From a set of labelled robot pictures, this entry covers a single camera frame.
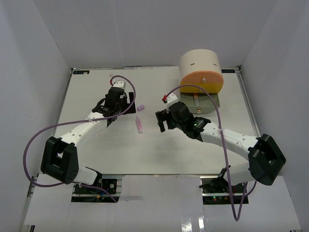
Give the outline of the purple highlighter cap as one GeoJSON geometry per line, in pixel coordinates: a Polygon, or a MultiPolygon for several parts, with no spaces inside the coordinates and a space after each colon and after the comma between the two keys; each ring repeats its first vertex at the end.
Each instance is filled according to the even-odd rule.
{"type": "Polygon", "coordinates": [[[140,106],[137,107],[137,111],[140,112],[140,111],[142,111],[144,108],[145,108],[144,105],[140,105],[140,106]]]}

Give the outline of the pink highlighter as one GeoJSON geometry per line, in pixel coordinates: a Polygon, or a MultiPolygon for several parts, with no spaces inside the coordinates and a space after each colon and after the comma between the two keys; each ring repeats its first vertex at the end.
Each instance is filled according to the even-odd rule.
{"type": "Polygon", "coordinates": [[[143,133],[142,124],[138,116],[136,117],[136,126],[138,133],[139,134],[143,133]]]}

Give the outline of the orange highlighter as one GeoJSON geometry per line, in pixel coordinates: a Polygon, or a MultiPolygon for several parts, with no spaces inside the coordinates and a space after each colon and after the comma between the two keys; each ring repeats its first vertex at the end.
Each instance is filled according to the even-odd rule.
{"type": "Polygon", "coordinates": [[[195,106],[199,106],[199,100],[198,100],[198,95],[194,95],[194,102],[195,102],[195,106]]]}

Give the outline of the grey bottom drawer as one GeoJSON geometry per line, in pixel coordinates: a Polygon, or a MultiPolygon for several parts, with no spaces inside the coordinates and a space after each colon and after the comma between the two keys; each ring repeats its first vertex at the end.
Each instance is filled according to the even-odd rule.
{"type": "Polygon", "coordinates": [[[204,93],[180,93],[183,102],[192,114],[209,114],[215,111],[215,106],[208,95],[204,93]],[[194,95],[198,95],[199,106],[195,106],[194,95]]]}

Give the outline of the yellow drawer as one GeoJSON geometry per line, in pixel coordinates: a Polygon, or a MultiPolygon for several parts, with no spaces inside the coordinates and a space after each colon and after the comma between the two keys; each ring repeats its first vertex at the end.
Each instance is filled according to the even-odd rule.
{"type": "Polygon", "coordinates": [[[209,94],[217,94],[221,91],[222,83],[181,83],[180,84],[181,93],[200,93],[201,88],[207,91],[209,94]]]}

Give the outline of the orange top drawer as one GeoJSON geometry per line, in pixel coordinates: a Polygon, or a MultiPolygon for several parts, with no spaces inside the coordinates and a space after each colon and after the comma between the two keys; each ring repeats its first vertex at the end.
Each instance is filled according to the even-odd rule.
{"type": "Polygon", "coordinates": [[[196,71],[185,75],[181,82],[223,84],[222,74],[213,71],[196,71]]]}

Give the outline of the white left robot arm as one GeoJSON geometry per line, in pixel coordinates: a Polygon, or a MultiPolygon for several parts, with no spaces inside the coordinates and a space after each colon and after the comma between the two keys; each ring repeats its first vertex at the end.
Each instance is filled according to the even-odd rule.
{"type": "Polygon", "coordinates": [[[111,87],[105,98],[92,109],[85,122],[59,138],[46,143],[41,172],[63,184],[81,183],[92,193],[101,190],[99,172],[79,164],[78,153],[94,136],[114,122],[118,115],[134,114],[135,92],[125,93],[122,87],[111,87]]]}

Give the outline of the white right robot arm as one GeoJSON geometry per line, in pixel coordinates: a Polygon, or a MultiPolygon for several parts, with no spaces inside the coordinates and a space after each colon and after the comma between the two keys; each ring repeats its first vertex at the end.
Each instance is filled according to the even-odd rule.
{"type": "Polygon", "coordinates": [[[286,163],[286,158],[270,135],[248,136],[231,130],[220,130],[209,119],[194,116],[182,102],[155,114],[161,132],[180,129],[187,137],[225,147],[244,159],[244,164],[223,168],[216,179],[225,193],[244,182],[257,181],[271,186],[286,163]]]}

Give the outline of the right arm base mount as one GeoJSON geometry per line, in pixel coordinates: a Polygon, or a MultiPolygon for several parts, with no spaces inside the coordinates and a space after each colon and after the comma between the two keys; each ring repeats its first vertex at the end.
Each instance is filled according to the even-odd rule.
{"type": "Polygon", "coordinates": [[[230,204],[233,199],[234,204],[240,204],[245,183],[232,186],[232,193],[229,193],[228,182],[223,178],[226,168],[223,168],[218,176],[201,177],[199,188],[202,191],[204,205],[224,205],[230,204]]]}

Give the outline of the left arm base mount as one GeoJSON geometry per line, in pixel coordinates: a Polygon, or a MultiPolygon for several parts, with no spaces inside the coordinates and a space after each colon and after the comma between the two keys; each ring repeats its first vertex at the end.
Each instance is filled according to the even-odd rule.
{"type": "Polygon", "coordinates": [[[73,203],[117,203],[122,190],[122,180],[116,177],[101,178],[92,187],[74,184],[73,203]]]}

